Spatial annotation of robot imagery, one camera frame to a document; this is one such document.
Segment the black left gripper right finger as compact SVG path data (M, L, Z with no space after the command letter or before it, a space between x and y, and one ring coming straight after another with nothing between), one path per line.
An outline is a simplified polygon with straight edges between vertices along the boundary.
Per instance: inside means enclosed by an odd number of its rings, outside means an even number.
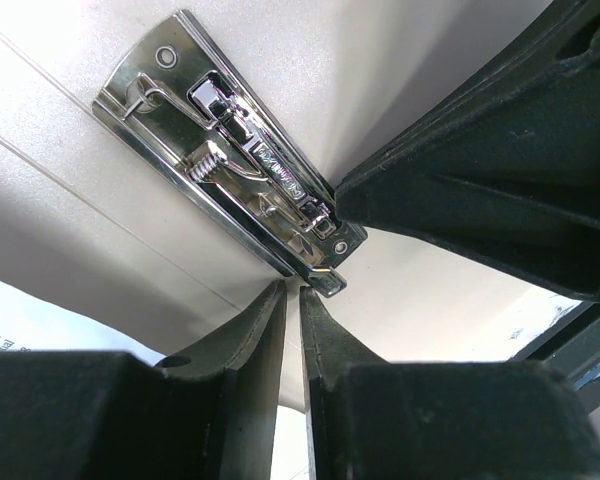
M314 479L600 479L573 387L538 361L391 363L299 293Z

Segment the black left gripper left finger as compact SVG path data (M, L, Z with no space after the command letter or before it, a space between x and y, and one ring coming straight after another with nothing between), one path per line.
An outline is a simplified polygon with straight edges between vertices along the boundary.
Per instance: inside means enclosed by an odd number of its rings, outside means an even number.
M0 479L266 479L287 287L149 366L127 352L0 353Z

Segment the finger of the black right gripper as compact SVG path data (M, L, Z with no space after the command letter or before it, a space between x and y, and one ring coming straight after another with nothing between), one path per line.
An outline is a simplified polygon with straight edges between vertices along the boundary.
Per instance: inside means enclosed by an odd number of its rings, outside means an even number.
M336 190L344 220L600 303L600 1L554 1Z

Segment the printed white paper sheet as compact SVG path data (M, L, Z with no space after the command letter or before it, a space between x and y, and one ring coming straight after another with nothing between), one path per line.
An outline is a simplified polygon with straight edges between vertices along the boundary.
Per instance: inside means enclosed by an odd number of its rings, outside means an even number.
M0 281L0 352L125 351L149 365L165 355L84 315Z

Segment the beige paper folder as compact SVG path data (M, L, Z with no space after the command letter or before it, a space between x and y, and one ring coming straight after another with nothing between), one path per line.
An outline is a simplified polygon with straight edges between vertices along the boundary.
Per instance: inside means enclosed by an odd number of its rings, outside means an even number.
M0 279L175 352L276 277L92 115L186 8L330 182L521 33L542 1L0 1Z

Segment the chrome folder clip mechanism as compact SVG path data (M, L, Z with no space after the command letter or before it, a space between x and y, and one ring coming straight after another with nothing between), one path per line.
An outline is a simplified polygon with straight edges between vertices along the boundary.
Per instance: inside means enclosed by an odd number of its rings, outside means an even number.
M120 61L93 114L245 248L325 297L366 231L193 14L180 10Z

